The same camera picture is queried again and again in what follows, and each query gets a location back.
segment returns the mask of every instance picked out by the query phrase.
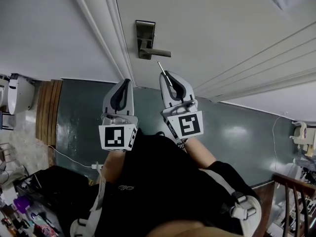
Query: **gray wall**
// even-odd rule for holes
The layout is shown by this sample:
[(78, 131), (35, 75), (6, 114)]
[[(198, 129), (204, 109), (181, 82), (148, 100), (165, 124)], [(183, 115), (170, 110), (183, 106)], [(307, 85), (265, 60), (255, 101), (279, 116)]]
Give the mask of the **gray wall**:
[(75, 0), (0, 0), (0, 74), (118, 82)]

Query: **white toilet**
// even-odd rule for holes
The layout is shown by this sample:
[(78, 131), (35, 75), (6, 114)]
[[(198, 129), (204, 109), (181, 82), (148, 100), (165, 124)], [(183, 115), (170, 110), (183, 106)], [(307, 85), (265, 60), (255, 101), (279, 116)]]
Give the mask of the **white toilet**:
[(24, 77), (10, 79), (8, 90), (8, 107), (10, 114), (17, 114), (30, 109), (35, 87)]
[(8, 104), (9, 78), (0, 75), (0, 107)]

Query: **white wall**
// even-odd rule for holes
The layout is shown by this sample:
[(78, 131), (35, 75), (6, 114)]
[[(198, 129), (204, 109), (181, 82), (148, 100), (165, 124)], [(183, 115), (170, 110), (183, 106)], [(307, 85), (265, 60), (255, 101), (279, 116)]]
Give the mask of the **white wall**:
[(0, 74), (118, 82), (76, 0), (0, 0)]
[(236, 98), (225, 103), (241, 105), (302, 121), (316, 121), (316, 81), (256, 95)]

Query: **door lever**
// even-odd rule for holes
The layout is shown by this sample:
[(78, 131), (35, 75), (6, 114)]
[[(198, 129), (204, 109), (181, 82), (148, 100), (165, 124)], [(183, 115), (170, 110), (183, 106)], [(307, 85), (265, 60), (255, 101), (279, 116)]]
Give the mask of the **door lever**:
[(170, 51), (153, 49), (155, 22), (136, 20), (138, 57), (151, 60), (152, 55), (171, 57)]

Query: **white door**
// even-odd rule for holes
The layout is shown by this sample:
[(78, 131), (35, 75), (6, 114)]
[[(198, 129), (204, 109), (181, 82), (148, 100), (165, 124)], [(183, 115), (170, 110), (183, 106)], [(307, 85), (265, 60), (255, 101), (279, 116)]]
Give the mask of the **white door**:
[[(157, 61), (186, 79), (196, 95), (215, 101), (315, 72), (316, 0), (287, 13), (269, 0), (117, 0), (117, 5), (138, 86), (159, 88)], [(138, 58), (135, 20), (156, 23), (153, 48), (172, 51), (171, 58)]]

